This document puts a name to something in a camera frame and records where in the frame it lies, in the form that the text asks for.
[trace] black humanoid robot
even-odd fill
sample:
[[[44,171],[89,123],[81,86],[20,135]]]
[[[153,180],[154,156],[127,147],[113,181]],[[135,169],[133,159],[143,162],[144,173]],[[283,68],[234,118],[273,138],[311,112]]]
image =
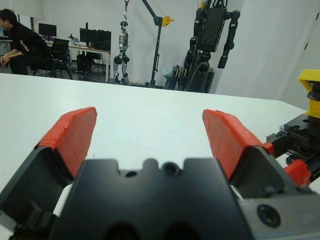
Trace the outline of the black humanoid robot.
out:
[[[120,54],[114,58],[113,63],[113,78],[116,84],[122,83],[123,85],[129,84],[129,78],[127,73],[127,64],[130,61],[129,57],[126,55],[126,51],[129,45],[129,35],[126,30],[126,26],[128,23],[126,21],[122,21],[121,25],[121,33],[119,35],[119,49]],[[119,80],[118,66],[122,65],[122,79]]]
[[[179,83],[179,90],[208,93],[213,73],[209,72],[211,53],[218,48],[225,21],[231,19],[227,41],[218,68],[224,69],[228,54],[235,46],[234,38],[238,27],[240,12],[228,12],[228,0],[207,0],[196,12],[193,37],[190,39],[190,49],[187,52],[184,68],[186,78]]]

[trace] black t-shirt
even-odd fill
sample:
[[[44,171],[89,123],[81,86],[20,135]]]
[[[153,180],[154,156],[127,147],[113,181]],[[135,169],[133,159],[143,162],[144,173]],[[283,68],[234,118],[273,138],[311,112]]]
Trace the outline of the black t-shirt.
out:
[[[50,51],[46,42],[37,33],[16,23],[10,30],[14,42],[14,48],[21,51],[23,55],[33,55],[40,58],[50,57]]]

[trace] red plastic part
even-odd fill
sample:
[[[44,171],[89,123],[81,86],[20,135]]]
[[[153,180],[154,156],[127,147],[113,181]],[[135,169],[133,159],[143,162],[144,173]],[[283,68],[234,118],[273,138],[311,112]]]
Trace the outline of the red plastic part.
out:
[[[311,172],[304,161],[296,159],[293,163],[286,166],[284,170],[298,186],[310,184]]]
[[[240,158],[248,146],[261,146],[270,152],[273,146],[263,144],[233,115],[206,109],[203,122],[209,138],[212,154],[217,158],[230,179]]]
[[[85,160],[97,120],[94,107],[68,112],[43,136],[37,146],[58,150],[73,177]]]

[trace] white wall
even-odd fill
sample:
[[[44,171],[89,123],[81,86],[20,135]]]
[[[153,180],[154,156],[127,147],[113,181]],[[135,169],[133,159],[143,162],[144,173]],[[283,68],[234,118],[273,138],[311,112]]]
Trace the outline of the white wall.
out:
[[[34,18],[43,18],[42,0],[11,0],[16,14]]]
[[[10,8],[9,0],[0,0],[0,10],[9,9],[9,8]]]
[[[86,22],[89,29],[111,30],[112,0],[43,0],[43,15],[44,23],[57,26],[58,38],[68,40],[72,34],[79,39]]]
[[[31,18],[29,16],[19,15],[20,23],[27,28],[31,29]]]
[[[161,31],[159,48],[159,72],[155,75],[156,85],[164,85],[166,79],[162,75],[165,67],[183,66],[187,51],[190,48],[190,38],[194,32],[194,22],[198,9],[195,0],[153,0],[159,8],[174,21]],[[163,17],[164,14],[149,0],[155,14]],[[228,10],[241,9],[244,0],[229,0]],[[113,28],[112,28],[112,59],[119,54],[120,22],[124,21],[125,3],[122,0],[113,0]],[[130,58],[127,72],[129,80],[135,82],[150,82],[155,56],[158,27],[141,0],[130,1],[128,6],[129,49]],[[215,69],[223,52],[228,30],[223,31],[217,53],[212,53],[211,66]]]
[[[316,20],[316,16],[314,16],[314,22],[315,26],[308,40],[307,48],[303,52],[301,61],[295,69],[295,73],[281,99],[288,104],[305,110],[309,108],[308,91],[298,81],[298,78],[304,69],[320,70],[320,18]]]
[[[217,94],[280,99],[311,33],[319,0],[245,0]]]

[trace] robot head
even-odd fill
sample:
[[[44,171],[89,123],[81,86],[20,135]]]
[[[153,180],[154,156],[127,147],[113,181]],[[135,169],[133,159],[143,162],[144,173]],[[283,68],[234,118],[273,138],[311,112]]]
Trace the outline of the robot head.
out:
[[[121,25],[121,29],[125,29],[126,26],[128,26],[128,23],[126,21],[122,21],[120,25]]]

